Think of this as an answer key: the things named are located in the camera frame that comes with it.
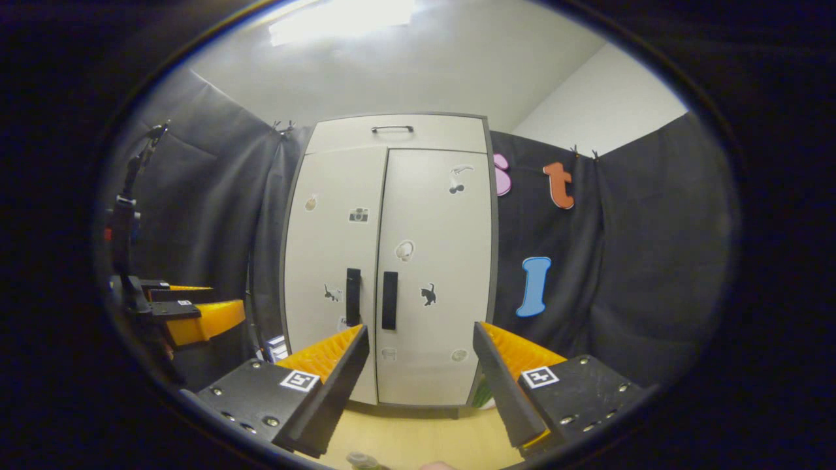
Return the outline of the white cabinet door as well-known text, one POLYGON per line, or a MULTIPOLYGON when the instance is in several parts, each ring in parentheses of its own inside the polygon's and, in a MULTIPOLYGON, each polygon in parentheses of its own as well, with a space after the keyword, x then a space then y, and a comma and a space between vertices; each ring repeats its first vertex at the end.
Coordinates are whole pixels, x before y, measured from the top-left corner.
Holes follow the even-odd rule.
POLYGON ((390 149, 380 210, 379 403, 463 407, 477 378, 473 327, 492 301, 494 190, 485 153, 390 149), (381 327, 384 272, 399 274, 397 329, 381 327))
POLYGON ((283 258, 286 336, 298 352, 347 330, 346 270, 361 270, 361 324, 370 352, 352 401, 378 405, 378 255, 388 151, 357 147, 302 158, 283 258))

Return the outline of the watermelon slice toy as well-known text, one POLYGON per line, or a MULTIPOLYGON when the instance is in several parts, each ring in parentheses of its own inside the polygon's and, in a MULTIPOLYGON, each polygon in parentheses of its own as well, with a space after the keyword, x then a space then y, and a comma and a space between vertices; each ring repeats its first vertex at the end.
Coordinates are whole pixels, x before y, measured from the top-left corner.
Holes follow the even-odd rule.
POLYGON ((472 407, 479 410, 489 410, 496 407, 496 402, 487 378, 482 375, 473 394, 472 407))

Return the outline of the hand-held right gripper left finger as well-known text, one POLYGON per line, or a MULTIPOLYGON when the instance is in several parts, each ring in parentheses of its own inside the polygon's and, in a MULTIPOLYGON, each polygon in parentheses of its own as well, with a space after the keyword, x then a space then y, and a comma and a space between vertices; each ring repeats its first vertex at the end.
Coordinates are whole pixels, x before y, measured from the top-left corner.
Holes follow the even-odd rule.
POLYGON ((370 344, 359 324, 277 364, 251 359, 198 392, 180 395, 209 425, 263 454, 327 452, 364 369, 370 344))

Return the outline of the black articulated stand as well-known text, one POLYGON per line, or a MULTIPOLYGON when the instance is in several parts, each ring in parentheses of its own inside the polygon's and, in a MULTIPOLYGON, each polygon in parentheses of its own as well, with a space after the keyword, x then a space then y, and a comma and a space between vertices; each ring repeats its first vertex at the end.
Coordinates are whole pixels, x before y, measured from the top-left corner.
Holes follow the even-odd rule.
POLYGON ((134 186, 141 172, 154 155, 159 141, 167 134, 170 122, 152 126, 138 140, 144 142, 142 149, 128 158, 125 179, 120 192, 116 195, 111 217, 110 246, 114 275, 110 280, 110 291, 117 305, 134 315, 149 315, 152 307, 144 296, 140 280, 131 275, 131 250, 134 233, 138 230, 141 218, 137 212, 137 200, 134 198, 134 186))

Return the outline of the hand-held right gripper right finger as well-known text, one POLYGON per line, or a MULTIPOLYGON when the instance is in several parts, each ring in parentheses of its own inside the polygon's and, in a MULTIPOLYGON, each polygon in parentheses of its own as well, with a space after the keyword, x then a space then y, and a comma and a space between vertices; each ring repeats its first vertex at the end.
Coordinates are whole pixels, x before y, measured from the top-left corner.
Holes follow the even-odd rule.
POLYGON ((571 359, 477 322, 473 350, 511 446, 523 456, 571 453, 621 426, 647 390, 589 354, 571 359))

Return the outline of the black backdrop cloth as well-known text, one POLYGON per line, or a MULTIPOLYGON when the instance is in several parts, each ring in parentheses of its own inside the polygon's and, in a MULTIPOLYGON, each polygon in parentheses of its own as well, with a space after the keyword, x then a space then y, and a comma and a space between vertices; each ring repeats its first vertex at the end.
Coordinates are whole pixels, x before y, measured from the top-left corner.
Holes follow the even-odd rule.
POLYGON ((211 287, 220 301, 243 300, 247 320, 202 344, 175 351, 185 389, 199 392, 253 359, 283 333, 280 254, 293 178, 310 126, 275 130, 191 70, 158 84, 113 149, 104 198, 116 199, 140 137, 168 124, 137 178, 140 212, 133 273, 173 285, 211 287))
POLYGON ((601 157, 490 136, 511 176, 494 324, 642 387, 686 374, 716 331, 737 252, 714 134, 688 112, 601 157))

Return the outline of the white grey cabinet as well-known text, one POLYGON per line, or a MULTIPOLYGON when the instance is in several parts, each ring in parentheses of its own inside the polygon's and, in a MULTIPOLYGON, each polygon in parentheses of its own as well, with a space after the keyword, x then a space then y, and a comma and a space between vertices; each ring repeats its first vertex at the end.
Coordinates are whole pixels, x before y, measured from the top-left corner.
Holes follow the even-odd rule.
MULTIPOLYGON (((489 132, 489 148, 487 149, 487 152, 485 154, 487 155, 487 158, 489 158, 490 184, 492 185, 492 188, 494 190, 494 196, 492 198, 493 255, 494 255, 494 259, 492 260, 492 282, 490 282, 490 292, 492 293, 492 301, 490 301, 489 316, 487 316, 487 318, 484 321, 478 321, 478 322, 489 322, 493 319, 495 303, 496 303, 496 282, 498 282, 498 245, 499 245, 498 184, 496 183, 496 176, 494 176, 494 167, 493 167, 493 160, 492 160, 492 157, 493 157, 492 140, 490 139, 489 120, 485 116, 468 115, 468 114, 460 114, 460 113, 449 113, 449 112, 441 112, 441 111, 426 111, 426 112, 415 112, 414 111, 414 112, 401 112, 401 113, 397 112, 397 113, 384 113, 384 114, 378 114, 378 115, 406 115, 406 114, 454 115, 454 116, 458 115, 458 116, 466 116, 466 117, 473 117, 473 118, 481 118, 485 122, 486 131, 489 132)), ((351 117, 357 117, 357 116, 371 116, 371 115, 355 115, 355 116, 332 117, 332 118, 323 119, 323 120, 343 119, 343 118, 351 118, 351 117)), ((312 136, 312 133, 314 131, 314 127, 316 125, 317 125, 317 123, 312 128, 310 138, 312 136)), ((281 312, 281 324, 283 325, 285 336, 286 336, 286 325, 285 325, 285 322, 284 322, 284 314, 283 314, 283 308, 284 308, 284 301, 283 301, 283 258, 284 258, 284 255, 283 254, 284 254, 284 247, 285 247, 285 236, 286 236, 286 232, 287 232, 287 220, 289 220, 289 208, 290 208, 290 205, 292 203, 293 194, 295 193, 295 183, 296 183, 298 173, 299 173, 299 170, 300 170, 300 167, 301 167, 301 164, 302 164, 302 159, 304 158, 305 155, 310 154, 310 153, 306 152, 307 145, 305 145, 305 147, 304 147, 304 151, 302 152, 302 157, 300 158, 300 161, 298 163, 298 167, 296 169, 295 178, 293 178, 293 183, 292 183, 292 187, 291 187, 291 196, 289 197, 289 204, 287 205, 287 210, 286 210, 286 220, 285 220, 285 225, 284 225, 283 244, 281 245, 281 258, 280 258, 281 304, 280 304, 280 312, 281 312)), ((386 147, 386 146, 382 146, 382 147, 385 147, 388 152, 389 152, 390 149, 409 149, 409 148, 389 148, 389 147, 386 147)), ((464 405, 463 407, 395 407, 394 405, 383 405, 383 404, 380 404, 380 403, 378 403, 378 405, 369 405, 369 404, 366 404, 366 403, 363 403, 363 404, 367 405, 368 407, 381 407, 381 408, 397 409, 397 410, 404 410, 404 411, 415 411, 416 413, 445 413, 445 414, 448 414, 452 417, 457 417, 462 409, 465 409, 466 407, 471 407, 472 400, 473 400, 473 394, 475 392, 475 388, 477 388, 477 383, 478 383, 478 381, 481 377, 482 372, 483 372, 483 367, 481 367, 481 364, 480 364, 479 359, 478 359, 477 378, 475 378, 475 382, 474 382, 473 387, 472 387, 472 395, 470 397, 470 402, 469 402, 469 404, 464 405)))

